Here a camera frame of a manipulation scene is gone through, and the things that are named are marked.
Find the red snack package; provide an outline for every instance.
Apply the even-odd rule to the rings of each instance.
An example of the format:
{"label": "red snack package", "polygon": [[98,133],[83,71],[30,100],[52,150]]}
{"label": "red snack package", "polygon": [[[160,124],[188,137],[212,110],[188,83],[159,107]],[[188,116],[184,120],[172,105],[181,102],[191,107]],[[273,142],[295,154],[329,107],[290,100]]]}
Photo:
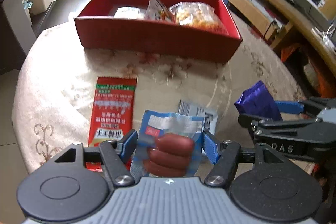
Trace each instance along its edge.
{"label": "red snack package", "polygon": [[[88,146],[106,140],[119,141],[132,129],[136,79],[98,77],[90,123]],[[87,163],[86,168],[101,171],[100,164]]]}

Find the light blue package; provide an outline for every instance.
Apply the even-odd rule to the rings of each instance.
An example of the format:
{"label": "light blue package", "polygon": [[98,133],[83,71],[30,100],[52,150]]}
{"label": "light blue package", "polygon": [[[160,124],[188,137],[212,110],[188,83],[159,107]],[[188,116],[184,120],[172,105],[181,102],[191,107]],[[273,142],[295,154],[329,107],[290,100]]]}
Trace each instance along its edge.
{"label": "light blue package", "polygon": [[185,116],[177,113],[160,113],[145,110],[142,117],[135,155],[131,164],[131,175],[138,182],[142,176],[150,176],[143,161],[148,159],[147,148],[155,147],[155,138],[166,133],[175,133],[194,140],[195,147],[191,156],[186,176],[194,176],[201,162],[202,139],[201,130],[204,117]]}

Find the red object on counter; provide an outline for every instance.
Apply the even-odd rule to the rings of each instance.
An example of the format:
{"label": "red object on counter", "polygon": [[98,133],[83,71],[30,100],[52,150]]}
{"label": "red object on counter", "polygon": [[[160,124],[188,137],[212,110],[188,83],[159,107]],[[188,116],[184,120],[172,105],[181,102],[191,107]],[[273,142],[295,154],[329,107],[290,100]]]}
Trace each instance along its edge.
{"label": "red object on counter", "polygon": [[210,5],[228,30],[228,35],[164,21],[109,16],[119,7],[147,8],[149,0],[91,0],[75,18],[81,44],[85,48],[177,55],[220,63],[226,63],[239,47],[241,35],[222,0],[161,1],[167,7],[182,1]]}
{"label": "red object on counter", "polygon": [[[119,141],[132,129],[136,79],[98,77],[90,123],[88,146],[98,146],[106,140]],[[131,160],[126,164],[129,169]],[[87,163],[93,171],[101,171],[100,164]]]}

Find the pink label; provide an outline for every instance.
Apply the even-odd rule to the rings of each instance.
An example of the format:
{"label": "pink label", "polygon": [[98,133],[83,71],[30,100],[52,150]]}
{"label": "pink label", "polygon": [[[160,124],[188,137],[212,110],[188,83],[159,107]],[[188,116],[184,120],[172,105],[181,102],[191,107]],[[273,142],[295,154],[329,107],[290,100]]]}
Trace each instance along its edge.
{"label": "pink label", "polygon": [[160,130],[159,129],[155,129],[155,128],[152,128],[150,126],[147,126],[146,128],[146,132],[145,132],[147,135],[152,135],[154,137],[157,137],[159,134],[160,134]]}

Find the gray ribbed plate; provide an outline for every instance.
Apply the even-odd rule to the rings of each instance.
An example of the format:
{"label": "gray ribbed plate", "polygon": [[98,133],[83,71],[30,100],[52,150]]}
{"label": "gray ribbed plate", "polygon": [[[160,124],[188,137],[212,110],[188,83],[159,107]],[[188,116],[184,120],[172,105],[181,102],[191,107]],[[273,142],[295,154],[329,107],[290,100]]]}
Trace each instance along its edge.
{"label": "gray ribbed plate", "polygon": [[[27,219],[25,224],[35,221]],[[80,224],[257,224],[232,203],[223,189],[203,185],[198,177],[149,178],[117,189],[108,203]],[[312,219],[302,224],[316,224]]]}

